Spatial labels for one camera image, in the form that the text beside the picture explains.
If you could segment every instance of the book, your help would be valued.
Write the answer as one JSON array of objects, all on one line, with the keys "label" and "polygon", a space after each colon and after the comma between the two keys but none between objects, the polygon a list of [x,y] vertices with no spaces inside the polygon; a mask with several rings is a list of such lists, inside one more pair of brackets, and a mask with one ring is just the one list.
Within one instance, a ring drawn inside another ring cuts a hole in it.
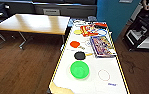
[{"label": "book", "polygon": [[97,58],[116,56],[116,51],[106,36],[90,36],[90,43]]}]

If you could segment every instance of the green circle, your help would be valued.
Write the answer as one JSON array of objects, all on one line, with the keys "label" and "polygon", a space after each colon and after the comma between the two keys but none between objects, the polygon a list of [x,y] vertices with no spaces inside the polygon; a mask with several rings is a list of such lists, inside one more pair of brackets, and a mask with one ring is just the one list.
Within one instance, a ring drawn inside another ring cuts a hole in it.
[{"label": "green circle", "polygon": [[75,61],[70,67],[71,74],[77,79],[83,79],[89,74],[89,67],[83,61]]}]

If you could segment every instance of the packaging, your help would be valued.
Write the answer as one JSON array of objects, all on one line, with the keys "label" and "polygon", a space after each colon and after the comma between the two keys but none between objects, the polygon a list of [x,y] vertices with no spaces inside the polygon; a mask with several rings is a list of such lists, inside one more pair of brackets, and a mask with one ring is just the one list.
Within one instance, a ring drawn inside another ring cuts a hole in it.
[{"label": "packaging", "polygon": [[90,43],[96,58],[115,57],[116,51],[106,36],[91,36]]}]

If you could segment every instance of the white table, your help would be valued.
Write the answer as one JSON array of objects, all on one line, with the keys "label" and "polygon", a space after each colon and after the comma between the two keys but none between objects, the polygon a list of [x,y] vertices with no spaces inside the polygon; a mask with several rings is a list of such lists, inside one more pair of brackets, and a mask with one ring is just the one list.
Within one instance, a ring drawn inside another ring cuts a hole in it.
[{"label": "white table", "polygon": [[[77,51],[93,53],[92,47],[87,45],[89,37],[74,34],[75,30],[80,29],[80,27],[76,27],[75,25],[76,24],[74,24],[70,31],[66,46],[53,75],[52,82],[55,83],[57,87],[70,89],[75,94],[127,94],[129,90],[125,78],[122,76],[123,73],[120,72],[117,57],[95,58],[94,55],[87,56],[86,59],[82,61],[89,66],[89,75],[84,79],[76,79],[72,76],[70,66],[73,62],[77,61],[74,58],[74,53]],[[70,42],[73,40],[81,42],[85,50],[72,48]]]}]

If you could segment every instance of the floor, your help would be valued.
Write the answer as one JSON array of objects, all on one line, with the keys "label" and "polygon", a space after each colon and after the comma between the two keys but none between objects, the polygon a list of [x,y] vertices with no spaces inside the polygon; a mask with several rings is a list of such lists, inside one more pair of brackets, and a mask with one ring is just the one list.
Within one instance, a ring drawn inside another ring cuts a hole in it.
[{"label": "floor", "polygon": [[126,25],[114,42],[131,94],[149,94],[149,52],[128,51],[122,40]]},{"label": "floor", "polygon": [[23,40],[17,32],[1,33],[7,41],[0,49],[0,94],[46,94],[61,54],[62,37],[31,34],[33,40],[21,50]]}]

